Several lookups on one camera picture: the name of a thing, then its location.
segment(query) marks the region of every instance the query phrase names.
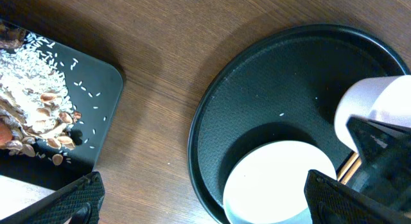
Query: white surface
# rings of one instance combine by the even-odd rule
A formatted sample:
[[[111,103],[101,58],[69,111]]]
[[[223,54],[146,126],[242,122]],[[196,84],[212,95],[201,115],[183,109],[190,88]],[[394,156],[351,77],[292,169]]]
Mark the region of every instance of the white surface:
[[[318,148],[299,141],[279,141],[246,155],[234,167],[223,194],[231,223],[276,223],[308,205],[304,195],[308,171],[336,178],[330,159]]]
[[[346,127],[351,116],[411,127],[411,76],[368,78],[355,83],[342,97],[335,113],[335,133],[358,152]]]
[[[0,220],[45,198],[54,191],[0,175]]]

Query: orange food item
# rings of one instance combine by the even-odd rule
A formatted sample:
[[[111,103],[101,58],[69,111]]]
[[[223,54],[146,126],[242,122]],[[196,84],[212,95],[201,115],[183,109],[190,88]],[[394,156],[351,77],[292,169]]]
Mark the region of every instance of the orange food item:
[[[12,131],[0,121],[0,146],[13,139]]]

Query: chopstick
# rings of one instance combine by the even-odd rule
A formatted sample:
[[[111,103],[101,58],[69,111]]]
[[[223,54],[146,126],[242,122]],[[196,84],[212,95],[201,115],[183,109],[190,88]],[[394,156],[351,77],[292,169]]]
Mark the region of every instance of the chopstick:
[[[351,157],[347,160],[346,164],[342,166],[341,170],[338,172],[337,180],[341,182],[342,177],[347,173],[348,169],[354,164],[354,162],[358,159],[359,154],[354,152]]]
[[[340,181],[343,185],[346,185],[347,182],[351,179],[351,177],[354,175],[355,171],[357,171],[357,169],[361,166],[361,159],[357,158],[353,164],[353,166],[351,166],[351,168],[349,168],[348,172],[344,175],[343,179]]]

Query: brown tabletop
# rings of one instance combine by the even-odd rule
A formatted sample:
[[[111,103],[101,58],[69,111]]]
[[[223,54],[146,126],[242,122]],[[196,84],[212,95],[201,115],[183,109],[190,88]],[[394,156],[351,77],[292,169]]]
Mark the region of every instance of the brown tabletop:
[[[375,34],[411,64],[411,0],[0,3],[1,17],[127,76],[96,168],[106,188],[100,223],[214,223],[189,180],[189,126],[213,78],[253,42],[292,26],[331,22]]]

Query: white mug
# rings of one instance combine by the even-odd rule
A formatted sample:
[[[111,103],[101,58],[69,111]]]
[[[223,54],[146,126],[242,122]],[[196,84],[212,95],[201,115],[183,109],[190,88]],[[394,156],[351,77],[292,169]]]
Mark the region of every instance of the white mug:
[[[358,152],[347,129],[351,116],[411,128],[411,76],[387,76],[360,80],[342,97],[335,112],[335,133]]]

